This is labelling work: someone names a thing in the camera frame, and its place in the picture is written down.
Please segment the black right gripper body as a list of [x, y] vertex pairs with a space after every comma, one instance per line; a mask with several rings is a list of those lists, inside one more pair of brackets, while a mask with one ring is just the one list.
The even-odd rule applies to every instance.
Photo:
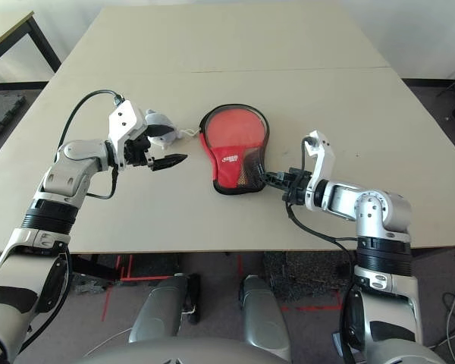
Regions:
[[302, 169], [290, 169], [284, 174], [288, 182], [282, 200], [287, 203], [304, 203], [306, 199], [306, 189], [312, 178], [312, 172]]

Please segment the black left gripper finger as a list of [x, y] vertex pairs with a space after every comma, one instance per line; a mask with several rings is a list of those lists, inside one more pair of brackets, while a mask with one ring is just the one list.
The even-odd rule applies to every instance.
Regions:
[[165, 124], [149, 124], [146, 128], [146, 135], [148, 137], [161, 137], [172, 131], [173, 128]]
[[188, 157], [188, 155], [185, 155], [185, 154], [174, 153], [174, 154], [166, 155], [163, 158], [158, 158], [158, 159], [154, 158], [152, 160], [152, 163], [149, 165], [149, 168], [152, 171], [160, 171], [163, 169], [172, 168], [175, 165], [180, 164], [187, 157]]

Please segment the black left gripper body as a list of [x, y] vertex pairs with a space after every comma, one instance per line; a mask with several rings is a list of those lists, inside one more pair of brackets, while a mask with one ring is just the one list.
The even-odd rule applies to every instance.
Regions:
[[124, 159], [127, 165], [153, 166], [154, 158], [149, 155], [151, 143], [147, 136], [138, 136], [135, 140], [127, 140], [124, 145]]

